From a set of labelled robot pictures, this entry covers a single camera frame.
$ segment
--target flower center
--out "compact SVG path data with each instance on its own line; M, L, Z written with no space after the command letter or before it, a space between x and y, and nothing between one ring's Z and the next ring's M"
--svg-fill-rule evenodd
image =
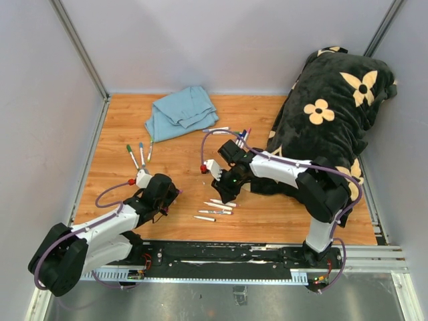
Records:
M367 94L367 86L366 85L360 85L360 87L358 87L358 91L361 94Z

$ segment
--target robotic arm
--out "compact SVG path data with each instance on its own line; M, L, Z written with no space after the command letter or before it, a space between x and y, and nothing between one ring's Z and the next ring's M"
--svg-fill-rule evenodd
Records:
M303 244L304 256L311 265L316 265L331 248L336 218L349 200L348 184L343 177L333 173L301 166L333 168L325 158L314 161L283 158L292 163L288 165L270 160L273 155L266 151L260 152L267 157L245 152L228 140L219 149L219 154L231 167L228 171L221 169L215 160L205 161L207 170L214 177L211 186L219 192L223 203L234 200L242 185L254 177L274 179L297 189L300 201L312 216L310 232Z
M112 261L132 262L142 255L142 240L131 232L157 213L167 215L179 194L171 179L163 174L151 176L144 169L136 177L140 188L119 208L96 219L73 227L54 225L31 259L28 270L36 267L49 248L59 242L40 263L38 280L53 295L62 296L79 281L82 274Z

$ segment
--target green marker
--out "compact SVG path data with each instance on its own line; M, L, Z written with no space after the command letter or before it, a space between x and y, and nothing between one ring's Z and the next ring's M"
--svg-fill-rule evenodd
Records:
M138 167L138 163L136 162L136 159L135 159L134 153L132 152L131 146L129 144L127 144L126 149L128 150L129 155L131 155L131 158L134 161L136 169L139 171L140 168Z
M147 162L150 162L150 159L152 158L153 143L153 138L150 137L150 149L148 150Z

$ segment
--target floor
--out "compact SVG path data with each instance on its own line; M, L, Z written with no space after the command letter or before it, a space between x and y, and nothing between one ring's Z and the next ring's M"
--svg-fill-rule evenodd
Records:
M147 156L150 137L144 122L151 115L152 103L161 97L113 96L78 207L76 223L106 213L108 210L95 207L95 198L108 187L135 177L136 168L126 151L126 144L131 145L140 162L138 144L143 142ZM251 127L248 143L264 148L284 97L212 96L211 100L220 117L215 127L229 126L232 130ZM203 201L219 198L210 186L211 175L202 175L199 170L202 138L203 133L198 131L154 144L152 161L147 169L151 174L170 176L183 194L170 207L168 217L139 227L137 233L145 239L162 240L303 242L309 230L310 216L301 204L283 195L267 197L242 191L235 201L239 207L233 215L218 215L215 223L193 218L197 210L208 209ZM226 167L217 150L227 139L229 136L211 135L205 144L205 158L215 158ZM135 186L117 189L106 195L103 202L128 198L135 190ZM376 244L364 200L354 208L346 229L338 229L336 235L347 244Z
M144 283L120 291L86 281L61 302L71 311L53 299L46 321L404 320L390 274L344 274L321 296L304 286Z

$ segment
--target gray floor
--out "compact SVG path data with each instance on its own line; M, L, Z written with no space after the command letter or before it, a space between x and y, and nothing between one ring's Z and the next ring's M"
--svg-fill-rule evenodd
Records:
M233 286L225 284L142 284L120 291L80 282L62 302L70 308L94 303L67 311L53 300L46 320L404 320L389 274L345 274L321 296L302 286L250 285L246 305L235 299Z

